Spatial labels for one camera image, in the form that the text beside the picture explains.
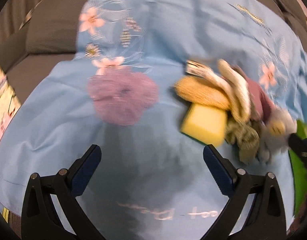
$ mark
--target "stuffed animal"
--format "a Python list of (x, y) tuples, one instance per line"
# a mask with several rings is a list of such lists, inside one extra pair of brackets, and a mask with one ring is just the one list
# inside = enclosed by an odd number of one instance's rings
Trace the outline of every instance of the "stuffed animal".
[(277, 107), (262, 126), (258, 158), (271, 163), (272, 157), (288, 150), (288, 137), (297, 132), (297, 122), (286, 109)]

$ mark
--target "plush toy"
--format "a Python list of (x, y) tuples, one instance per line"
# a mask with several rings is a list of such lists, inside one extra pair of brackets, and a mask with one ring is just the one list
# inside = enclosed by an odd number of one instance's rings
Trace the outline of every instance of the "plush toy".
[(262, 126), (258, 158), (270, 163), (272, 157), (288, 150), (288, 137), (297, 132), (297, 122), (286, 109), (277, 107)]

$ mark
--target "blue gripper pad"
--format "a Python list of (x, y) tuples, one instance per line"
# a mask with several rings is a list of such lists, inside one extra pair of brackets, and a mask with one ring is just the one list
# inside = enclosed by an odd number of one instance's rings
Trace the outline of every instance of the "blue gripper pad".
[(73, 197), (81, 196), (84, 193), (100, 161), (101, 149), (99, 146), (93, 145), (81, 159), (76, 161), (77, 163), (73, 164), (73, 166), (78, 164), (73, 168), (73, 171), (70, 171), (70, 173), (74, 173), (74, 176), (71, 178), (71, 195)]
[(225, 161), (225, 159), (222, 158), (222, 156), (212, 145), (207, 145), (203, 149), (203, 159), (207, 164), (213, 178), (215, 179), (221, 193), (230, 198), (234, 192), (234, 182), (225, 166), (219, 160), (220, 158)]

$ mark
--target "yellow plush nose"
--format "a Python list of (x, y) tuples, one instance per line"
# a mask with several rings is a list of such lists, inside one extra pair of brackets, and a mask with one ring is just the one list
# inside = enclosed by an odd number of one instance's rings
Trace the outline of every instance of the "yellow plush nose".
[(286, 127), (282, 121), (273, 121), (268, 128), (273, 136), (280, 136), (286, 132)]

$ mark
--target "yellow sponge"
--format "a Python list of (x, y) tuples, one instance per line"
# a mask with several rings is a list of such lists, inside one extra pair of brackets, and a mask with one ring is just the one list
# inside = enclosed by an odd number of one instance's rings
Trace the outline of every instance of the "yellow sponge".
[(215, 147), (224, 141), (227, 112), (211, 106), (192, 104), (181, 131), (192, 138)]

